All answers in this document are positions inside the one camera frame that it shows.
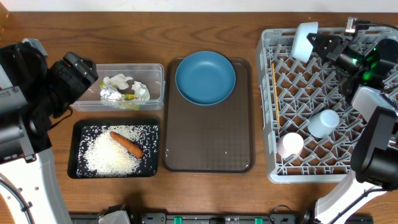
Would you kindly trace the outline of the light blue bowl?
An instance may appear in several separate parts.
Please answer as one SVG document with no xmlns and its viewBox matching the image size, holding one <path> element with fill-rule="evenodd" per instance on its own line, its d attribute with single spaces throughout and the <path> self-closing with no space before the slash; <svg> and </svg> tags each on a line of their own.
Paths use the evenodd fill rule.
<svg viewBox="0 0 398 224">
<path fill-rule="evenodd" d="M 307 63 L 313 50 L 313 45 L 307 35 L 318 32 L 318 22 L 301 23 L 295 33 L 291 54 L 293 58 Z"/>
</svg>

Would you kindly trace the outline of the pink cup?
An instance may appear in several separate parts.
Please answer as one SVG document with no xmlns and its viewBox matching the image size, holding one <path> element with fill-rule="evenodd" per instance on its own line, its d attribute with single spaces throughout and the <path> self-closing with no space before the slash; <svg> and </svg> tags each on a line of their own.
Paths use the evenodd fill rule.
<svg viewBox="0 0 398 224">
<path fill-rule="evenodd" d="M 304 141 L 298 133 L 287 133 L 277 142 L 277 153 L 288 158 L 292 155 L 299 155 L 304 147 Z"/>
</svg>

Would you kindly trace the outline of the dark blue plate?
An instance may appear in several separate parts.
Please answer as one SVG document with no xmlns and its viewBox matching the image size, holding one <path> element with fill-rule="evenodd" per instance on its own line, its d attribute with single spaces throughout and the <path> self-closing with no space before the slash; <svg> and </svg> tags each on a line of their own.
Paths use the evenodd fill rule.
<svg viewBox="0 0 398 224">
<path fill-rule="evenodd" d="M 175 84 L 189 102 L 210 106 L 224 101 L 233 92 L 236 72 L 224 55 L 200 51 L 180 62 L 175 73 Z"/>
</svg>

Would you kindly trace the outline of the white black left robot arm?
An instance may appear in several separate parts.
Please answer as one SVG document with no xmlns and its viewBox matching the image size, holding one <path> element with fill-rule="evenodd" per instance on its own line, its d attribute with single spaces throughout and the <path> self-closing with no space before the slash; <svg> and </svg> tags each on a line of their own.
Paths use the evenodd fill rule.
<svg viewBox="0 0 398 224">
<path fill-rule="evenodd" d="M 37 39 L 1 47 L 1 196 L 16 223 L 71 223 L 48 132 L 98 79 L 89 58 L 46 58 Z"/>
</svg>

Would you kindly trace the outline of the green snack wrapper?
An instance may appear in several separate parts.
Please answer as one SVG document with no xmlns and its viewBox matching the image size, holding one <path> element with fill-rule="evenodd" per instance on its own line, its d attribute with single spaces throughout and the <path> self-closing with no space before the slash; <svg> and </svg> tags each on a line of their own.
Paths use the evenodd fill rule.
<svg viewBox="0 0 398 224">
<path fill-rule="evenodd" d="M 100 84 L 100 98 L 101 102 L 106 106 L 118 108 L 122 110 L 139 110 L 139 105 L 133 103 L 135 99 L 135 92 L 131 88 L 119 91 L 119 89 L 105 84 Z"/>
</svg>

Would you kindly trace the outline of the light blue cup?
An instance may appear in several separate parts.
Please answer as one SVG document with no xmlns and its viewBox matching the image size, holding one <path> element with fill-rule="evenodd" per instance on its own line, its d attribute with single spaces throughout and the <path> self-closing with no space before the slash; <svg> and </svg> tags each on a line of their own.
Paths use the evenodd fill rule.
<svg viewBox="0 0 398 224">
<path fill-rule="evenodd" d="M 309 119 L 308 131 L 316 138 L 328 137 L 339 125 L 340 117 L 333 110 L 323 110 Z"/>
</svg>

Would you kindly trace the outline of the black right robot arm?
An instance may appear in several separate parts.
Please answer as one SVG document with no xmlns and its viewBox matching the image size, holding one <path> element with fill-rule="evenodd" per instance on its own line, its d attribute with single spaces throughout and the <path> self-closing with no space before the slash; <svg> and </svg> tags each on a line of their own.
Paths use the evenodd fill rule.
<svg viewBox="0 0 398 224">
<path fill-rule="evenodd" d="M 351 106 L 366 120 L 350 160 L 350 171 L 305 214 L 304 223 L 345 223 L 370 200 L 397 190 L 397 106 L 383 79 L 397 65 L 397 41 L 380 40 L 368 54 L 353 50 L 348 39 L 309 33 L 317 55 L 348 76 L 343 85 Z"/>
</svg>

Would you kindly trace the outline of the orange carrot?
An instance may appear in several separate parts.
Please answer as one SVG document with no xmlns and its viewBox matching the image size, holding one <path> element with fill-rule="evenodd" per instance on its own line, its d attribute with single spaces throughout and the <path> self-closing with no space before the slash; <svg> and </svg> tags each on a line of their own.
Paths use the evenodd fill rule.
<svg viewBox="0 0 398 224">
<path fill-rule="evenodd" d="M 111 131 L 110 136 L 118 142 L 120 145 L 122 145 L 128 152 L 130 152 L 134 157 L 136 158 L 143 158 L 144 152 L 142 151 L 141 148 L 139 148 L 137 145 L 135 145 L 132 141 L 129 139 L 125 138 L 124 136 Z"/>
</svg>

